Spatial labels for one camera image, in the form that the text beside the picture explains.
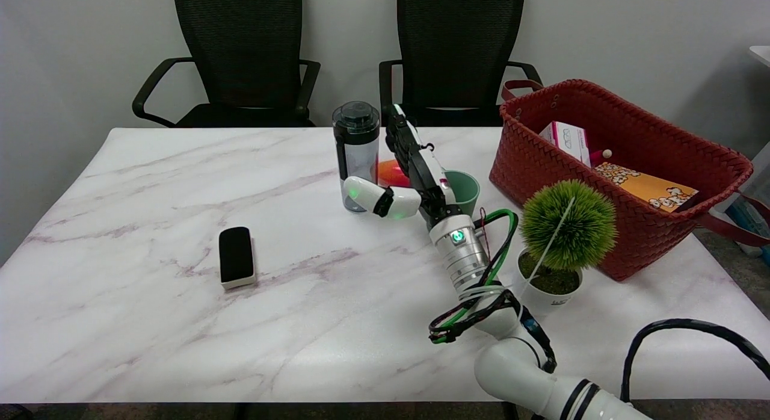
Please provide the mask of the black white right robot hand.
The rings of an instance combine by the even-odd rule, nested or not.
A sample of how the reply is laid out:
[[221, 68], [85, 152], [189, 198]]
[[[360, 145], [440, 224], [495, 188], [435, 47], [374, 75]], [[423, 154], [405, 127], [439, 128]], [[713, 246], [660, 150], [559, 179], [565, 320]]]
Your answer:
[[410, 186], [383, 188], [352, 176], [343, 181], [343, 197], [384, 219], [401, 220], [421, 214], [429, 230], [436, 226], [445, 230], [472, 228], [473, 220], [457, 204], [446, 171], [434, 156], [434, 146], [421, 141], [400, 105], [392, 108], [386, 143]]

